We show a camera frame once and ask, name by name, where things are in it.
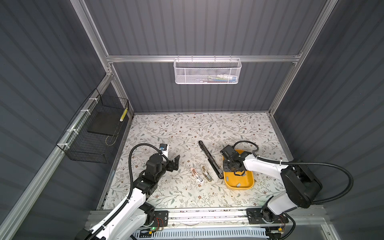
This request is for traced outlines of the black pad in basket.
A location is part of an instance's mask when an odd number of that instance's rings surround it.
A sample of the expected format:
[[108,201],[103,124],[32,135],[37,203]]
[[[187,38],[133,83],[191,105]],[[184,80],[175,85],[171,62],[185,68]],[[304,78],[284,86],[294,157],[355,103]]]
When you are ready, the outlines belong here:
[[121,115],[119,113],[97,113],[87,129],[88,133],[100,134],[105,136],[113,136],[118,133],[119,121]]

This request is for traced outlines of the black stapler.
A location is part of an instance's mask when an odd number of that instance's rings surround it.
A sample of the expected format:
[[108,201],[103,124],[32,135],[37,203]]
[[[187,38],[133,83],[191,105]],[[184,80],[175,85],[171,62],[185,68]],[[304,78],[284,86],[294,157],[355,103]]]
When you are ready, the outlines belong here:
[[210,163],[211,167],[213,168],[218,178],[223,179],[224,178],[223,170],[221,170],[221,168],[219,167],[219,165],[217,164],[217,162],[215,161],[215,159],[213,158],[212,154],[209,152],[209,150],[207,149],[203,141],[198,141],[198,144],[202,149],[202,151],[204,152],[204,154],[207,156],[208,162]]

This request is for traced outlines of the beige small stapler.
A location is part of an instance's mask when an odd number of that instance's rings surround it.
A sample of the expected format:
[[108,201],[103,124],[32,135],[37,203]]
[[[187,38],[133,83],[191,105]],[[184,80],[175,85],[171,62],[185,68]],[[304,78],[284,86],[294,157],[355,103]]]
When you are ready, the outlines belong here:
[[202,165],[201,166],[201,169],[202,169],[202,172],[203,172],[203,176],[207,179],[208,182],[212,182],[213,181],[213,178],[211,177],[211,175],[209,174],[207,168]]

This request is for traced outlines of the pink small stapler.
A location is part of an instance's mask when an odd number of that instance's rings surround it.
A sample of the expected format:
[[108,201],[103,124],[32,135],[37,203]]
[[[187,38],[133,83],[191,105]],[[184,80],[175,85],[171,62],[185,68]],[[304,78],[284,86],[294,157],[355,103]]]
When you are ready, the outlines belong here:
[[199,184],[203,184],[204,183],[204,179],[198,174],[198,172],[197,172],[197,170],[195,168],[191,168],[191,172],[192,172],[194,178],[196,179],[196,181]]

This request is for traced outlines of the yellow plastic tray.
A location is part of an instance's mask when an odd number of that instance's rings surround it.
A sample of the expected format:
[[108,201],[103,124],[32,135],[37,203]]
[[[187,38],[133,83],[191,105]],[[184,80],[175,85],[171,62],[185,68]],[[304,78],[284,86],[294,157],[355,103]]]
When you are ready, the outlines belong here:
[[232,172],[224,172],[224,180],[226,186],[232,190],[249,190],[254,186],[254,175],[251,171],[246,171],[243,176],[235,176]]

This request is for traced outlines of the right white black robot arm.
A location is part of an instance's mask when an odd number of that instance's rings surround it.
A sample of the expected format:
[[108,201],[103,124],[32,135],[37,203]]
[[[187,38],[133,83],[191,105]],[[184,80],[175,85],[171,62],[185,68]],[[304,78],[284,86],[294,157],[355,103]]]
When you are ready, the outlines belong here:
[[276,162],[257,155],[255,151],[239,153],[230,145],[224,147],[221,154],[226,171],[236,174],[251,171],[282,181],[285,190],[273,195],[262,207],[261,214],[267,222],[289,210],[313,205],[323,188],[304,162]]

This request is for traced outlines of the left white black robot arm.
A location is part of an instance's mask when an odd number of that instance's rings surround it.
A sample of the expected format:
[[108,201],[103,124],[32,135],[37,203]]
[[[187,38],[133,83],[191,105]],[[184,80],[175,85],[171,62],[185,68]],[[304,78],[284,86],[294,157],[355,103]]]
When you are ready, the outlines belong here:
[[150,226],[154,220],[155,207],[147,199],[158,187],[161,177],[167,172],[179,169],[180,156],[165,162],[164,156],[154,154],[146,163],[133,183],[133,191],[128,194],[103,220],[90,230],[82,229],[76,240],[127,240],[138,228]]

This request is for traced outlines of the aluminium mounting rail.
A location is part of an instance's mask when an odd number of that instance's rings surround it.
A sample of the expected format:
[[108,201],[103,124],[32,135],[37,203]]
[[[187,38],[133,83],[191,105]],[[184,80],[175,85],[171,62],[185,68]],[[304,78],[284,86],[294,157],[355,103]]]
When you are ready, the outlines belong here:
[[[179,208],[165,209],[168,212],[168,227],[202,227],[204,225],[248,225],[249,207]],[[316,220],[326,221],[327,212],[323,206],[295,209],[288,212],[298,222],[315,224]]]

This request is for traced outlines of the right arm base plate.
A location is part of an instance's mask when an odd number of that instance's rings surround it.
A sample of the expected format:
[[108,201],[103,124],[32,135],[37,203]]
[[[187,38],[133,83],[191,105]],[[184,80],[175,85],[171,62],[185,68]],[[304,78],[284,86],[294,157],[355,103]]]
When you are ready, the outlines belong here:
[[283,214],[275,215],[264,208],[247,208],[246,216],[250,224],[283,224],[289,222],[288,217]]

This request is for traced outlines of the items in white basket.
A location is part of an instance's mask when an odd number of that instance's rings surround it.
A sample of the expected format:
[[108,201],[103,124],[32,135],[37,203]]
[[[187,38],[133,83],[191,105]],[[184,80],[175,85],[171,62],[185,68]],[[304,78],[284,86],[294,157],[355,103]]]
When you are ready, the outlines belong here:
[[204,76],[201,79],[197,79],[200,83],[212,83],[212,84],[237,84],[238,77],[235,75],[216,75],[216,76]]

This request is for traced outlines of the yellow marker in basket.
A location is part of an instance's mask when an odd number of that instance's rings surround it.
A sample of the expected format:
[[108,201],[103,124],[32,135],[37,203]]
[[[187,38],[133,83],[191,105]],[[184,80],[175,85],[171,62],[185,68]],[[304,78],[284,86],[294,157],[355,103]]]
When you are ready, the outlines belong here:
[[125,108],[124,111],[123,111],[123,113],[122,113],[122,115],[121,115],[121,117],[120,117],[120,119],[119,119],[120,122],[123,122],[123,121],[124,121],[124,119],[125,119],[127,113],[128,113],[128,108]]

